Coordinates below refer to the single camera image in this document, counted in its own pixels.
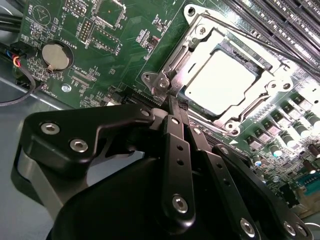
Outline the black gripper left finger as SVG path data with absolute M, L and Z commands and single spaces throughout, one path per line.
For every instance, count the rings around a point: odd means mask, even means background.
M 166 228 L 189 228 L 196 218 L 190 144 L 169 96 L 159 108 L 138 103 L 38 112 L 23 127 L 13 170 L 16 188 L 55 220 L 75 195 L 130 164 L 161 162 L 160 214 Z

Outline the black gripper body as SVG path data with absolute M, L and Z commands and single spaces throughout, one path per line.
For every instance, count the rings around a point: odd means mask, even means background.
M 162 163 L 140 159 L 73 196 L 60 210 L 51 240 L 238 240 L 221 200 L 194 172 L 194 224 L 170 234 L 160 213 Z

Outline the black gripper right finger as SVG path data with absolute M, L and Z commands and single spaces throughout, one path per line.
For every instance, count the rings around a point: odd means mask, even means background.
M 306 224 L 223 144 L 211 147 L 201 130 L 190 125 L 188 104 L 178 109 L 195 163 L 203 170 L 196 184 L 199 217 L 214 240 L 312 240 Z

